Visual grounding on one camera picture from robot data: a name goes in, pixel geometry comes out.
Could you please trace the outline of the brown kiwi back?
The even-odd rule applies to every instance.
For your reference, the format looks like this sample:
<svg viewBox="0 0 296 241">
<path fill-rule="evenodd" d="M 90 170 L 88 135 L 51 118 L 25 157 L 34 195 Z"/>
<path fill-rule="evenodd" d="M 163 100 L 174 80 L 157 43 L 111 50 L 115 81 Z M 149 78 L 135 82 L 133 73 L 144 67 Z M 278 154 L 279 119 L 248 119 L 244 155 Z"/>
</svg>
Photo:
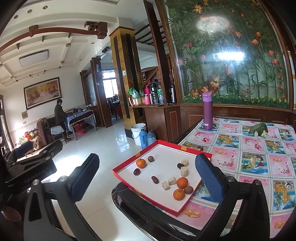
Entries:
<svg viewBox="0 0 296 241">
<path fill-rule="evenodd" d="M 184 188 L 184 192 L 186 193 L 186 194 L 192 194 L 193 193 L 193 191 L 194 191 L 194 188 L 192 187 L 192 186 L 186 186 L 185 188 Z"/>
</svg>

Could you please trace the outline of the brown kiwi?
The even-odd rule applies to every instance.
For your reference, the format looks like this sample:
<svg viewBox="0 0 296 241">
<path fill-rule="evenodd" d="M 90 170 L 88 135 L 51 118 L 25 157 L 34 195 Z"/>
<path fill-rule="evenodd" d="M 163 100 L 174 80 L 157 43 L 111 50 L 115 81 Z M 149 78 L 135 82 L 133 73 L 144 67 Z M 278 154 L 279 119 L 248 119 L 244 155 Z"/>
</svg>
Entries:
<svg viewBox="0 0 296 241">
<path fill-rule="evenodd" d="M 184 188 L 184 192 L 186 193 L 186 194 L 192 194 L 193 193 L 193 191 L 194 191 L 194 188 L 192 187 L 192 186 L 186 186 L 185 188 Z"/>
<path fill-rule="evenodd" d="M 153 162 L 154 161 L 154 157 L 153 156 L 148 156 L 148 161 L 149 162 Z"/>
</svg>

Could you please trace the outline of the large orange mandarin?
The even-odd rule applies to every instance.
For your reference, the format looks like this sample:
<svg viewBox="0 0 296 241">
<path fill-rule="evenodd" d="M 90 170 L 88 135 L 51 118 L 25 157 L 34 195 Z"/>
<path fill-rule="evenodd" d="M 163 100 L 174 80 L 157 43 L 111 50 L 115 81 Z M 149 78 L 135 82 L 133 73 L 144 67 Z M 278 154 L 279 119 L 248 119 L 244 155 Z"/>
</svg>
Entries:
<svg viewBox="0 0 296 241">
<path fill-rule="evenodd" d="M 184 189 L 188 186 L 188 179 L 186 177 L 180 177 L 178 178 L 177 180 L 177 186 L 180 188 L 180 189 Z"/>
</svg>

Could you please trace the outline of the tall beige cake cylinder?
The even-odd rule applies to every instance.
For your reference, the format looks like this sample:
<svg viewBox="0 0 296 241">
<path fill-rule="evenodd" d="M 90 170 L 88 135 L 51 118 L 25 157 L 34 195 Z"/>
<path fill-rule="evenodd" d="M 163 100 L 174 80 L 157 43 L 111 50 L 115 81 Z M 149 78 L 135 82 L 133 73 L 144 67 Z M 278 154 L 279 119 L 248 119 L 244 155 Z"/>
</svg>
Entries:
<svg viewBox="0 0 296 241">
<path fill-rule="evenodd" d="M 182 176 L 182 177 L 187 177 L 188 174 L 189 174 L 189 170 L 188 170 L 188 167 L 187 167 L 187 166 L 183 166 L 183 167 L 180 169 L 180 171 L 181 171 L 181 176 Z"/>
</svg>

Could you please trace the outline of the round beige cake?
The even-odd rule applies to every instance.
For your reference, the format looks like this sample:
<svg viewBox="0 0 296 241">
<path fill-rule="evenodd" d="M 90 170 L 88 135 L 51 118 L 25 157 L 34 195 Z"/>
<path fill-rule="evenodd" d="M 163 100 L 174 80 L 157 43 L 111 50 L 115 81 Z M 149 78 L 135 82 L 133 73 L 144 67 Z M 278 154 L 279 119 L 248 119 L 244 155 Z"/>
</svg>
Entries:
<svg viewBox="0 0 296 241">
<path fill-rule="evenodd" d="M 189 165 L 189 161 L 187 159 L 184 159 L 181 161 L 181 164 L 187 167 Z"/>
</svg>

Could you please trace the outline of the dark red date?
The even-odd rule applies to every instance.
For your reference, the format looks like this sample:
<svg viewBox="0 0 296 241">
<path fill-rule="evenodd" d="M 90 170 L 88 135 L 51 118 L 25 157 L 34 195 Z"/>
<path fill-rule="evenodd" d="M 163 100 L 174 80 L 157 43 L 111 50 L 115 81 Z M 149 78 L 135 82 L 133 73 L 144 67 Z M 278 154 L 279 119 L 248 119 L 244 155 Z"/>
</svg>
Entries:
<svg viewBox="0 0 296 241">
<path fill-rule="evenodd" d="M 184 166 L 184 165 L 183 165 L 182 163 L 178 163 L 178 164 L 177 164 L 177 167 L 178 167 L 179 169 L 181 169 L 183 166 Z"/>
</svg>

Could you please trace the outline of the beige cake cube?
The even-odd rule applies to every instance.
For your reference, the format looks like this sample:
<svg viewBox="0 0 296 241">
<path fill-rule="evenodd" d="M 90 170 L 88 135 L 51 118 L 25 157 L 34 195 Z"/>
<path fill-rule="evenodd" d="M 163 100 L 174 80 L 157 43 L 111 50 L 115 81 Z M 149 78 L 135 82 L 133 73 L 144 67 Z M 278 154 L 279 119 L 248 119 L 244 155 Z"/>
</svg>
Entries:
<svg viewBox="0 0 296 241">
<path fill-rule="evenodd" d="M 177 183 L 177 179 L 175 177 L 172 177 L 168 180 L 169 185 L 175 185 Z"/>
<path fill-rule="evenodd" d="M 167 181 L 163 182 L 163 183 L 162 183 L 162 188 L 163 188 L 164 190 L 168 190 L 168 189 L 170 189 L 170 185 L 169 185 L 169 183 L 168 183 Z"/>
</svg>

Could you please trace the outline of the red tray white inside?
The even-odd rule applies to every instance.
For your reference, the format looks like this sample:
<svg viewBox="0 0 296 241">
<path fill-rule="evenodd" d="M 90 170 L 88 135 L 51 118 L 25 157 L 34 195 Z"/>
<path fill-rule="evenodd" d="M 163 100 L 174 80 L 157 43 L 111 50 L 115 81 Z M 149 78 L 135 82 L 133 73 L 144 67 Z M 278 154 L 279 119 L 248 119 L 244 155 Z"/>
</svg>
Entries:
<svg viewBox="0 0 296 241">
<path fill-rule="evenodd" d="M 177 164 L 187 159 L 189 174 L 186 178 L 189 185 L 197 189 L 201 182 L 201 177 L 195 167 L 195 158 L 198 154 L 201 154 L 201 151 L 158 140 L 113 168 L 112 172 L 116 178 L 140 197 L 152 205 L 178 216 L 189 202 L 192 194 L 186 194 L 183 200 L 175 200 L 173 192 L 178 188 L 177 185 L 171 185 L 170 189 L 164 190 L 162 183 L 168 182 L 172 177 L 180 178 L 181 171 Z M 149 162 L 148 156 L 153 156 L 154 161 Z M 142 169 L 139 168 L 141 173 L 135 176 L 133 171 L 138 168 L 136 161 L 140 158 L 145 159 L 147 165 Z M 151 176 L 156 176 L 159 183 L 154 184 Z"/>
</svg>

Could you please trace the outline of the small orange mandarin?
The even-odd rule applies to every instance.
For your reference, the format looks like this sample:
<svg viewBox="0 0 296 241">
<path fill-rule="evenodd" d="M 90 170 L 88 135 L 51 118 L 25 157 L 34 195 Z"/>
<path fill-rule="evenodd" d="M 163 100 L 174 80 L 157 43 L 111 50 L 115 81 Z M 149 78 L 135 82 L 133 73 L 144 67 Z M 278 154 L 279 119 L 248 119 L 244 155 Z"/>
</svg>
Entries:
<svg viewBox="0 0 296 241">
<path fill-rule="evenodd" d="M 140 158 L 136 161 L 136 165 L 138 168 L 142 169 L 147 165 L 147 162 L 145 161 L 145 159 Z"/>
</svg>

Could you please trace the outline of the brown kiwi front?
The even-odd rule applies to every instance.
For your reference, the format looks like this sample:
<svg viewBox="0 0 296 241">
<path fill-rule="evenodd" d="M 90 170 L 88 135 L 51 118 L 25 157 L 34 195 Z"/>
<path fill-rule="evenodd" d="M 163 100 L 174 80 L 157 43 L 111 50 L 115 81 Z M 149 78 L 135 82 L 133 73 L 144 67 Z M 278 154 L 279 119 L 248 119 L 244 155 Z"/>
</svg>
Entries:
<svg viewBox="0 0 296 241">
<path fill-rule="evenodd" d="M 153 156 L 148 156 L 148 161 L 149 162 L 153 162 L 154 161 L 154 157 Z"/>
</svg>

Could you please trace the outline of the person in dark clothes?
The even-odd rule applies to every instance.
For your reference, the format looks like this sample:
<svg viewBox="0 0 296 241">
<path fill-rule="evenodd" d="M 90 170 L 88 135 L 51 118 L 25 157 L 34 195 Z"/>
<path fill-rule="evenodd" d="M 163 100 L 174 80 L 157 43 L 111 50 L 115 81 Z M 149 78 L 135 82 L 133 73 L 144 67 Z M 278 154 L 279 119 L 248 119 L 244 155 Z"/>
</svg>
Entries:
<svg viewBox="0 0 296 241">
<path fill-rule="evenodd" d="M 61 128 L 63 129 L 62 136 L 65 142 L 68 142 L 70 138 L 67 136 L 67 129 L 65 125 L 65 121 L 68 115 L 65 111 L 63 111 L 62 103 L 62 99 L 57 99 L 57 103 L 54 109 L 55 123 L 56 125 L 61 126 Z"/>
</svg>

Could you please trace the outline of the table with blue cloth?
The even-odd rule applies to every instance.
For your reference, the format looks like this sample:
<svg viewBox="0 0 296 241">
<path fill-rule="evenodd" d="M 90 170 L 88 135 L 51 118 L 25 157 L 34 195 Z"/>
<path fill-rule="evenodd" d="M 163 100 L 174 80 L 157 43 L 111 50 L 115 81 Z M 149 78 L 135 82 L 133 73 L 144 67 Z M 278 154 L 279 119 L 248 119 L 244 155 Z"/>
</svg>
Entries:
<svg viewBox="0 0 296 241">
<path fill-rule="evenodd" d="M 71 114 L 66 118 L 66 122 L 65 122 L 66 128 L 68 131 L 71 131 L 73 133 L 75 140 L 78 140 L 78 138 L 77 138 L 77 135 L 76 135 L 76 132 L 74 129 L 74 125 L 76 125 L 77 123 L 79 123 L 81 121 L 85 121 L 85 120 L 90 121 L 93 128 L 95 130 L 97 130 L 96 120 L 95 120 L 93 110 L 85 109 L 81 112 Z"/>
</svg>

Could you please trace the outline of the colourful fruit print tablecloth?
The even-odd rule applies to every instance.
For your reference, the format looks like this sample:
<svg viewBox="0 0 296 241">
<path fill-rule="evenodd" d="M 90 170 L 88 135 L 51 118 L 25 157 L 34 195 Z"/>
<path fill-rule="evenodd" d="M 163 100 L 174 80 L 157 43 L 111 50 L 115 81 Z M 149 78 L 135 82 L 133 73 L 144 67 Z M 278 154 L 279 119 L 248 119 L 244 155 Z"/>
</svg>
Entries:
<svg viewBox="0 0 296 241">
<path fill-rule="evenodd" d="M 270 237 L 281 231 L 295 208 L 295 130 L 268 123 L 265 137 L 250 133 L 255 121 L 214 118 L 213 128 L 196 123 L 175 143 L 212 155 L 225 175 L 250 184 L 262 183 L 269 211 Z"/>
</svg>

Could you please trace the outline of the purple thermos bottle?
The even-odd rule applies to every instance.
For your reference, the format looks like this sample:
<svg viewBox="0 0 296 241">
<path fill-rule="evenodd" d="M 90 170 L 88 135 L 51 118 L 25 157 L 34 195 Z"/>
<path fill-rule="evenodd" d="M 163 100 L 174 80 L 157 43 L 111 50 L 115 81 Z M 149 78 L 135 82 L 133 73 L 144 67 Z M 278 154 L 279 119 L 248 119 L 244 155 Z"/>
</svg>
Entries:
<svg viewBox="0 0 296 241">
<path fill-rule="evenodd" d="M 203 127 L 205 130 L 211 130 L 213 128 L 213 101 L 212 92 L 203 92 Z"/>
</svg>

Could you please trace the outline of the green leafy cauliflower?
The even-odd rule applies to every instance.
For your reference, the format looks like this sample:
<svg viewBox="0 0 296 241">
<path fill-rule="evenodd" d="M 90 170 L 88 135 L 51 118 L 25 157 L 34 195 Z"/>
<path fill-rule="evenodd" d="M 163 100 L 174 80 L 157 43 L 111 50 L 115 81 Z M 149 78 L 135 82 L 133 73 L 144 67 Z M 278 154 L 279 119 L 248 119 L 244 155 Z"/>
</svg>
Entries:
<svg viewBox="0 0 296 241">
<path fill-rule="evenodd" d="M 254 132 L 258 132 L 258 137 L 265 138 L 268 134 L 268 128 L 265 123 L 258 123 L 250 128 L 248 131 L 249 134 L 252 134 L 254 136 Z"/>
</svg>

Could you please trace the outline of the wooden sideboard cabinet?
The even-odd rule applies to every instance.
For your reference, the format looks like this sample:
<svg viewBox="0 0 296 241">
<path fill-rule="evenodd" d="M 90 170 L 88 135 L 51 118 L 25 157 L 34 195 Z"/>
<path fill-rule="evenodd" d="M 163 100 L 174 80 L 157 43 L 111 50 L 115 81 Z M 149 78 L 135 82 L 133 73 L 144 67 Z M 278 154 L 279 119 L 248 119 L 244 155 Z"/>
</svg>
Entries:
<svg viewBox="0 0 296 241">
<path fill-rule="evenodd" d="M 182 135 L 181 110 L 178 104 L 150 104 L 131 108 L 144 111 L 147 128 L 156 134 L 158 140 L 172 143 Z"/>
</svg>

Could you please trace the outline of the white plastic bucket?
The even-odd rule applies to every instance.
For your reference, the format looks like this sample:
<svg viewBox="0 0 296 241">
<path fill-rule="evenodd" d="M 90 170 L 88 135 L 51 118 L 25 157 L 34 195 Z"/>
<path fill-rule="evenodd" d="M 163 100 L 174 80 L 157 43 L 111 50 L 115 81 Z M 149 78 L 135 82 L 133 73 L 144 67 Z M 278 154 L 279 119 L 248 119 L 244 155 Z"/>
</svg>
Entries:
<svg viewBox="0 0 296 241">
<path fill-rule="evenodd" d="M 147 131 L 147 125 L 145 123 L 137 123 L 135 125 L 131 126 L 132 130 L 132 138 L 134 139 L 134 142 L 137 146 L 141 146 L 141 140 L 140 140 L 140 133 L 142 131 Z"/>
</svg>

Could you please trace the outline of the light blue thermos jug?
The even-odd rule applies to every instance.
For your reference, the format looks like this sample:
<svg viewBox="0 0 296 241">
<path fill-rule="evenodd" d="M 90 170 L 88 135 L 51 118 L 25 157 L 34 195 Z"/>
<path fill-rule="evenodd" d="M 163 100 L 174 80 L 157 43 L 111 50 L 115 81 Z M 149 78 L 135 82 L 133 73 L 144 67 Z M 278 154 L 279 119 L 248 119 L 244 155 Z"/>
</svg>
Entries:
<svg viewBox="0 0 296 241">
<path fill-rule="evenodd" d="M 147 133 L 147 145 L 151 145 L 156 141 L 156 135 L 152 130 L 149 130 Z"/>
</svg>

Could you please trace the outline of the green bag on sideboard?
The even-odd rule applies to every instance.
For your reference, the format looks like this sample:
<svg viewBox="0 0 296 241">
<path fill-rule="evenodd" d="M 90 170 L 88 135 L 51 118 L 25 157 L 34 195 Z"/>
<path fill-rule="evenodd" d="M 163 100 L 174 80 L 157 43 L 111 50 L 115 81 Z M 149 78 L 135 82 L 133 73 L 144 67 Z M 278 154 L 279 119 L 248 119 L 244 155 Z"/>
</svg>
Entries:
<svg viewBox="0 0 296 241">
<path fill-rule="evenodd" d="M 129 90 L 128 90 L 128 94 L 132 96 L 132 98 L 136 99 L 136 98 L 140 98 L 141 95 L 133 88 L 131 87 Z"/>
</svg>

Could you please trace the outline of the pink bottle on sideboard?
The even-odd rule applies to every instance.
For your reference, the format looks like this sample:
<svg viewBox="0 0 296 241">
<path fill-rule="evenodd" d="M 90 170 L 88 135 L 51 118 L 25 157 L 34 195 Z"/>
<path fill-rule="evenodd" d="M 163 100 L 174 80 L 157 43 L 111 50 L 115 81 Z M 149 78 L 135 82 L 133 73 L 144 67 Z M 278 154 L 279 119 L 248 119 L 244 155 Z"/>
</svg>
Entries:
<svg viewBox="0 0 296 241">
<path fill-rule="evenodd" d="M 144 89 L 144 103 L 145 105 L 149 105 L 151 103 L 150 101 L 150 89 L 148 86 L 145 87 Z"/>
</svg>

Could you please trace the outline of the black thermos flask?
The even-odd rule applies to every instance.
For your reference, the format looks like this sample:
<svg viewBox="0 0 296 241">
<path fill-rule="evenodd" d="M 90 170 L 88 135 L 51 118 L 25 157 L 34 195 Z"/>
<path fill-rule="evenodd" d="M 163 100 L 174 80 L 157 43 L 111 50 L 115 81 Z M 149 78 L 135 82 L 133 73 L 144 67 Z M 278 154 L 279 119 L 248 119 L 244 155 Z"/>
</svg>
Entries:
<svg viewBox="0 0 296 241">
<path fill-rule="evenodd" d="M 149 84 L 150 90 L 151 90 L 151 96 L 152 96 L 152 102 L 153 104 L 158 104 L 159 103 L 159 97 L 157 93 L 158 89 L 158 84 L 156 82 L 151 82 Z"/>
</svg>

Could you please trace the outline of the flower mural glass panel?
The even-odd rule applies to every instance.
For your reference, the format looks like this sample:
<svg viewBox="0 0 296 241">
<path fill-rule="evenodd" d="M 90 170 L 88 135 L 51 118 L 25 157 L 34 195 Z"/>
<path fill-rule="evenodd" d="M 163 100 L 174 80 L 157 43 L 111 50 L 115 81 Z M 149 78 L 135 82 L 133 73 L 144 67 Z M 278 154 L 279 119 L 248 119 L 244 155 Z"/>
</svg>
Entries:
<svg viewBox="0 0 296 241">
<path fill-rule="evenodd" d="M 181 102 L 288 109 L 287 62 L 260 1 L 163 1 Z"/>
</svg>

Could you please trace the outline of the framed wall painting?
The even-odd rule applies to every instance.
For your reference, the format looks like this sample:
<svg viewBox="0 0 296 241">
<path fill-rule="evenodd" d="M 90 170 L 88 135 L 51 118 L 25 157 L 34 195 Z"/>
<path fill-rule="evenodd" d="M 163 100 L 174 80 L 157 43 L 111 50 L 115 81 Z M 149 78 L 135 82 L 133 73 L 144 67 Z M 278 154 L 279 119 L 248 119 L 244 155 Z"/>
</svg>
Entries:
<svg viewBox="0 0 296 241">
<path fill-rule="evenodd" d="M 23 88 L 26 110 L 62 98 L 60 78 L 44 80 Z"/>
</svg>

